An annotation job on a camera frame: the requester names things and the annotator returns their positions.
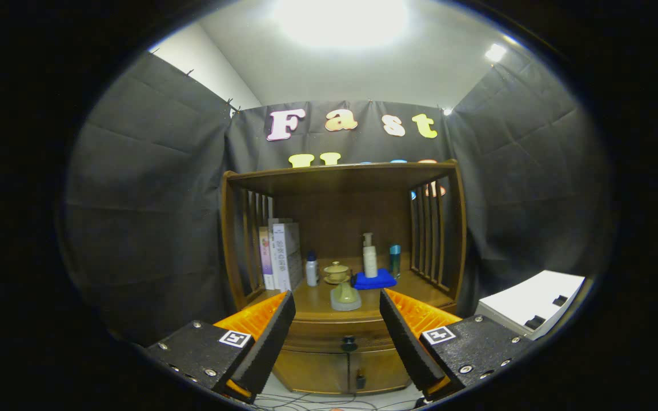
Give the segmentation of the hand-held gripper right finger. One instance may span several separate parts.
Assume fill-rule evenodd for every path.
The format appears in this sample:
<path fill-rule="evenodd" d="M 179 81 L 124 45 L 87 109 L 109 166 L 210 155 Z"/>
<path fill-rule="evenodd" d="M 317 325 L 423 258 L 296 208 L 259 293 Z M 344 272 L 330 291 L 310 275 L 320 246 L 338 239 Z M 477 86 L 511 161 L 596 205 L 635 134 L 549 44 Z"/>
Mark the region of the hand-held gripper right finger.
<path fill-rule="evenodd" d="M 533 340 L 485 315 L 462 319 L 383 288 L 379 311 L 395 351 L 426 400 L 441 400 L 511 367 Z"/>

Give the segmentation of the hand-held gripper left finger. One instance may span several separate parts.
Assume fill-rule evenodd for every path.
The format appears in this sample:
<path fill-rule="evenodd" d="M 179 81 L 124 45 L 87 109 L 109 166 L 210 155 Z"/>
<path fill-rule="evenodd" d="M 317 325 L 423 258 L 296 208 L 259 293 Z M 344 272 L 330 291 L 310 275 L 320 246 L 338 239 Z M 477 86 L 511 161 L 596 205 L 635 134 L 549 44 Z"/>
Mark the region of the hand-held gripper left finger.
<path fill-rule="evenodd" d="M 147 346 L 159 369 L 200 390 L 252 404 L 263 393 L 296 313 L 281 292 L 214 324 L 193 320 Z"/>

